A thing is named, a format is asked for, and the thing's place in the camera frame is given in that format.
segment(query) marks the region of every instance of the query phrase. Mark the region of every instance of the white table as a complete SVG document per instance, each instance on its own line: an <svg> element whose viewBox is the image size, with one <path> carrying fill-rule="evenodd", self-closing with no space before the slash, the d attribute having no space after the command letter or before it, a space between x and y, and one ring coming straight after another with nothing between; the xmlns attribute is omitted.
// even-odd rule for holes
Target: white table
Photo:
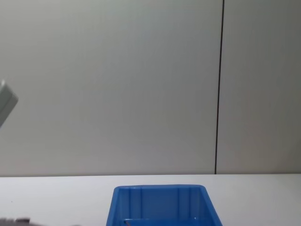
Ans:
<svg viewBox="0 0 301 226"><path fill-rule="evenodd" d="M0 178L0 217L48 226L105 226L120 185L200 184L224 226L300 226L301 175Z"/></svg>

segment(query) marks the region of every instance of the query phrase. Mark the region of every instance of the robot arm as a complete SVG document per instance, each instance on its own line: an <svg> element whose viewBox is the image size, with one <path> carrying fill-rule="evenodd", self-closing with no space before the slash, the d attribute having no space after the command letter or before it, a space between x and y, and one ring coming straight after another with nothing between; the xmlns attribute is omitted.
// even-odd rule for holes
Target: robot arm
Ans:
<svg viewBox="0 0 301 226"><path fill-rule="evenodd" d="M0 83L0 127L4 123L5 119L14 109L18 102L18 97L13 91L7 86L3 80Z"/></svg>

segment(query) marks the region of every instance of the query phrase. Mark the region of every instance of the gray wall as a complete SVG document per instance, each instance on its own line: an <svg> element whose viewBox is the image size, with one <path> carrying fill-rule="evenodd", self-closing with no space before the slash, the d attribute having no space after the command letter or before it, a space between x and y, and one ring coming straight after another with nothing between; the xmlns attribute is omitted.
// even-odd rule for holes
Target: gray wall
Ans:
<svg viewBox="0 0 301 226"><path fill-rule="evenodd" d="M225 1L218 173L301 172L300 9Z"/></svg>
<svg viewBox="0 0 301 226"><path fill-rule="evenodd" d="M213 173L221 0L1 0L0 175Z"/></svg>

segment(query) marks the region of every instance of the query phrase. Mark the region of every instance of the blue container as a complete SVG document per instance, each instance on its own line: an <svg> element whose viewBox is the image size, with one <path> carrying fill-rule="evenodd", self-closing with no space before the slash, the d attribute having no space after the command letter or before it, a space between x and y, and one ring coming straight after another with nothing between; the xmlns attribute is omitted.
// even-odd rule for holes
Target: blue container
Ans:
<svg viewBox="0 0 301 226"><path fill-rule="evenodd" d="M106 226L222 226L201 185L120 186Z"/></svg>

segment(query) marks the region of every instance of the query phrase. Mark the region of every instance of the black vertical line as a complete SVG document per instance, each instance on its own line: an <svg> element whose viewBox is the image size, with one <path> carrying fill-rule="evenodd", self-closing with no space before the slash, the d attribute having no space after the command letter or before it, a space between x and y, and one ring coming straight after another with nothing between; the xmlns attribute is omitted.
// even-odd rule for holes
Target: black vertical line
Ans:
<svg viewBox="0 0 301 226"><path fill-rule="evenodd" d="M222 0L222 28L221 28L221 45L220 45L220 67L219 67L219 72L218 72L218 90L217 90L214 174L216 174L216 166L217 166L217 136L218 136L218 117L219 117L219 107L220 107L220 86L221 86L221 65L222 65L222 32L223 32L223 28L224 28L224 8L225 8L225 0Z"/></svg>

